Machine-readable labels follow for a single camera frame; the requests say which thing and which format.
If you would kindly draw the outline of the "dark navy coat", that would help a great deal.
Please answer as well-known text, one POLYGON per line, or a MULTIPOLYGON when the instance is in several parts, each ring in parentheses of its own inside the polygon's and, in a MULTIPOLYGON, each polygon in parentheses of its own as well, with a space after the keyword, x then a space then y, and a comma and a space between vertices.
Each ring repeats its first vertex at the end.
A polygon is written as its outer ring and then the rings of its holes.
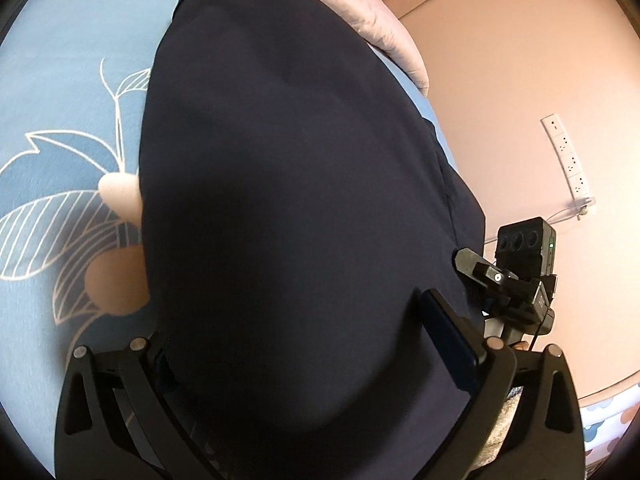
POLYGON ((485 217, 434 126, 319 0, 179 0, 139 156, 175 409, 240 479, 410 479, 468 398, 412 298, 475 325, 485 217))

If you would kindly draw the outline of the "white power strip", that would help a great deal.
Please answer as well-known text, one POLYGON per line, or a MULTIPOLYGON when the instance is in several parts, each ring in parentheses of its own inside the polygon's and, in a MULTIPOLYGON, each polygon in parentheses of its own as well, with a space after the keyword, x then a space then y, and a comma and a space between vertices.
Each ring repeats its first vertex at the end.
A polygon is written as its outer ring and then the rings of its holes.
POLYGON ((591 190, 586 173, 582 169, 582 163, 574 148, 573 141, 560 116, 551 114, 541 118, 540 122, 553 146, 556 157, 559 159, 572 199, 583 202, 589 200, 591 190))

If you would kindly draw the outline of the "light blue floral bedsheet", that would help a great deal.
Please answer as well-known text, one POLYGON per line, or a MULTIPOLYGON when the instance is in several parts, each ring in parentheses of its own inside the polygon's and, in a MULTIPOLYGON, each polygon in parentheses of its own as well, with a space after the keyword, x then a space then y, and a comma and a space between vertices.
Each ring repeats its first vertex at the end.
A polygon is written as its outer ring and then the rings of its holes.
POLYGON ((119 348, 155 314, 88 295, 89 266, 140 232, 102 200, 137 170, 146 88, 177 0, 16 0, 1 45, 3 458, 54 473, 65 367, 78 344, 119 348))

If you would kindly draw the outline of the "pink quilted comforter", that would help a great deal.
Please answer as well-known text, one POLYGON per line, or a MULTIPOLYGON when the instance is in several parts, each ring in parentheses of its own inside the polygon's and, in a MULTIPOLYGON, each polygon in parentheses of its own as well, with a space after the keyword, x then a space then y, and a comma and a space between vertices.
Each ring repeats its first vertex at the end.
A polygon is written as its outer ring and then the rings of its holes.
POLYGON ((382 50, 412 80, 422 96, 430 78, 408 30, 383 0, 320 0, 372 46, 382 50))

